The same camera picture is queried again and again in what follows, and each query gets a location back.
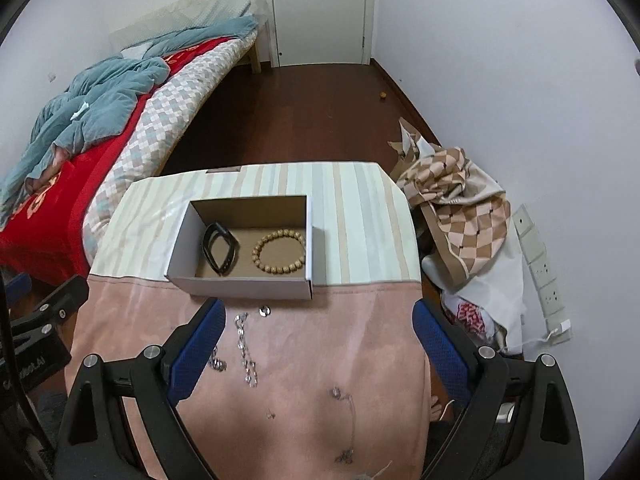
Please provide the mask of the white power strip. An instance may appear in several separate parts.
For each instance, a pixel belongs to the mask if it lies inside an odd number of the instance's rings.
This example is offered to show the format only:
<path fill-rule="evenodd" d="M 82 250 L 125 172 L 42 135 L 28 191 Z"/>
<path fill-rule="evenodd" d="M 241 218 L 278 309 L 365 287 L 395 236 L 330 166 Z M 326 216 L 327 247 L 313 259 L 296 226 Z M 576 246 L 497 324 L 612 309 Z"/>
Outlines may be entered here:
<path fill-rule="evenodd" d="M 572 323 L 565 312 L 558 278 L 552 270 L 546 246 L 524 204 L 514 211 L 512 220 L 546 324 L 547 333 L 540 337 L 540 342 L 554 346 L 569 341 Z"/>

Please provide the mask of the black smart watch band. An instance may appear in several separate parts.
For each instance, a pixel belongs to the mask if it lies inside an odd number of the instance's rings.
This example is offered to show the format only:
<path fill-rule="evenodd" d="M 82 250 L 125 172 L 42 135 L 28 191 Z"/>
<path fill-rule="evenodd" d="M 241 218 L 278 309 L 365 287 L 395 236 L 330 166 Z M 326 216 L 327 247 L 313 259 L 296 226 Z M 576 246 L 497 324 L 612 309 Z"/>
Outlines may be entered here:
<path fill-rule="evenodd" d="M 206 226 L 201 239 L 205 262 L 218 276 L 227 276 L 238 258 L 240 243 L 232 232 L 218 221 Z"/>

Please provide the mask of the white door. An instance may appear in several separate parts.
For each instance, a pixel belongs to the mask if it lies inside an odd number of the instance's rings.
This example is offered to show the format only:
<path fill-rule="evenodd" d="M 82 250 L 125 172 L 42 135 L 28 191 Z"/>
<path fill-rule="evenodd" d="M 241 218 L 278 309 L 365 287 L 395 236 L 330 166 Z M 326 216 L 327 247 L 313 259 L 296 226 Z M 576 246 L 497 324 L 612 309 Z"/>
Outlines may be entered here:
<path fill-rule="evenodd" d="M 274 67 L 367 65 L 374 0 L 267 0 Z"/>

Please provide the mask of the brown checkered cloth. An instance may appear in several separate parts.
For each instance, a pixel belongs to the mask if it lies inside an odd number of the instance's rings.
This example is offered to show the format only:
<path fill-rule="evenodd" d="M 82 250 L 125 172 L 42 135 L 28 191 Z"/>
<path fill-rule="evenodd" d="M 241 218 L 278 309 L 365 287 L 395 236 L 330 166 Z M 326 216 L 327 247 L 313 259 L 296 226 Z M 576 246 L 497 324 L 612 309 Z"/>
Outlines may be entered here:
<path fill-rule="evenodd" d="M 435 146 L 426 156 L 401 159 L 394 180 L 410 207 L 420 210 L 454 284 L 497 257 L 508 235 L 511 204 L 462 148 Z"/>

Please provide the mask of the white cardboard box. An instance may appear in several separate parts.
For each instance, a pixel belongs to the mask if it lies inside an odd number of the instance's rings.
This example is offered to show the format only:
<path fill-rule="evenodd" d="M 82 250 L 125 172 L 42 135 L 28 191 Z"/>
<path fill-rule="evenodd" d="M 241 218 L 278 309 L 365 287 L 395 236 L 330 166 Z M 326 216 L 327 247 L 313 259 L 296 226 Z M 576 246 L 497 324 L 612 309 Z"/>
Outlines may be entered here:
<path fill-rule="evenodd" d="M 236 263 L 218 276 L 201 239 L 218 221 L 240 243 Z M 311 198 L 308 195 L 192 200 L 186 205 L 165 278 L 192 296 L 258 300 L 312 298 Z"/>

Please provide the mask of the teal blue quilt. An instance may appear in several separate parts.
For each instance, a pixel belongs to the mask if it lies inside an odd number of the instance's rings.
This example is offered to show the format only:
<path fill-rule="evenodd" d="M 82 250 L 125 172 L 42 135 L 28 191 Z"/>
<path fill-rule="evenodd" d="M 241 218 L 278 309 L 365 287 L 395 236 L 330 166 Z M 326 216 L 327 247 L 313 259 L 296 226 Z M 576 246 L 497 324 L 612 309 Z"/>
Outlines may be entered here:
<path fill-rule="evenodd" d="M 207 40 L 243 39 L 258 27 L 257 18 L 173 30 L 144 40 L 135 58 L 104 58 L 75 76 L 65 91 L 50 99 L 32 127 L 21 159 L 1 185 L 1 223 L 35 192 L 36 182 L 54 166 L 55 157 L 73 158 L 122 134 L 139 100 L 169 78 L 166 58 Z"/>

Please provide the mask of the white plastic bag red print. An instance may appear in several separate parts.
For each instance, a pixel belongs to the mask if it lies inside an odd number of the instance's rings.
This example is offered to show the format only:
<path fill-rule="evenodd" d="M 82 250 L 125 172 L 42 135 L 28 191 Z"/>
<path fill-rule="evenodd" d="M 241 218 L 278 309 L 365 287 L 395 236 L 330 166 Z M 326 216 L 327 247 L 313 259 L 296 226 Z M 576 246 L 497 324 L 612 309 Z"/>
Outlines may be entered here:
<path fill-rule="evenodd" d="M 500 351 L 506 348 L 506 333 L 483 308 L 448 292 L 442 292 L 440 301 L 448 318 L 459 324 L 478 346 L 487 344 Z"/>

